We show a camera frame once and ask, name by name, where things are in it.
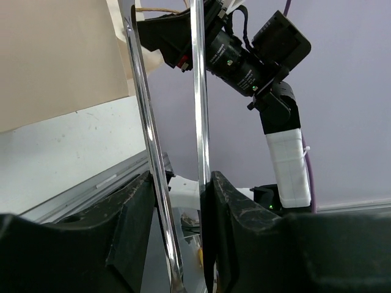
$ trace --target aluminum rail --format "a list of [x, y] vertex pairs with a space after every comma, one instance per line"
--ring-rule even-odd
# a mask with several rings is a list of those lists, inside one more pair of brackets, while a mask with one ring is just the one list
[[200, 197], [211, 180], [209, 162], [209, 113], [205, 68], [205, 21], [203, 0], [190, 3], [191, 42], [194, 71], [195, 128], [197, 133]]
[[155, 185], [171, 293], [186, 292], [183, 285], [182, 259], [177, 233], [175, 231], [174, 217], [171, 210], [163, 156], [152, 111], [144, 60], [141, 53], [136, 22], [136, 7], [134, 5], [134, 0], [119, 0], [119, 4], [123, 27], [126, 32], [126, 42], [128, 44], [130, 63], [133, 72], [134, 87], [139, 103], [145, 145], [147, 146], [149, 156], [150, 171], [153, 175]]

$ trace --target purple cable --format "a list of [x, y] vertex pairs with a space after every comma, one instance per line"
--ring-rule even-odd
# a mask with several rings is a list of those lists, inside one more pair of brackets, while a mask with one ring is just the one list
[[[288, 15], [289, 8], [291, 7], [291, 0], [287, 0], [285, 3], [285, 9], [283, 10], [283, 14], [285, 16]], [[302, 143], [303, 143], [303, 149], [306, 148], [307, 144], [305, 143], [304, 136], [302, 135]], [[311, 166], [311, 160], [309, 154], [305, 154], [305, 163], [307, 165], [307, 171], [308, 171], [308, 181], [310, 184], [310, 194], [311, 194], [311, 211], [315, 214], [316, 213], [316, 200], [315, 200], [315, 183], [313, 180], [313, 173], [312, 173], [312, 166]]]
[[285, 4], [285, 9], [283, 10], [284, 16], [288, 15], [289, 7], [291, 7], [291, 0], [287, 0], [287, 3]]

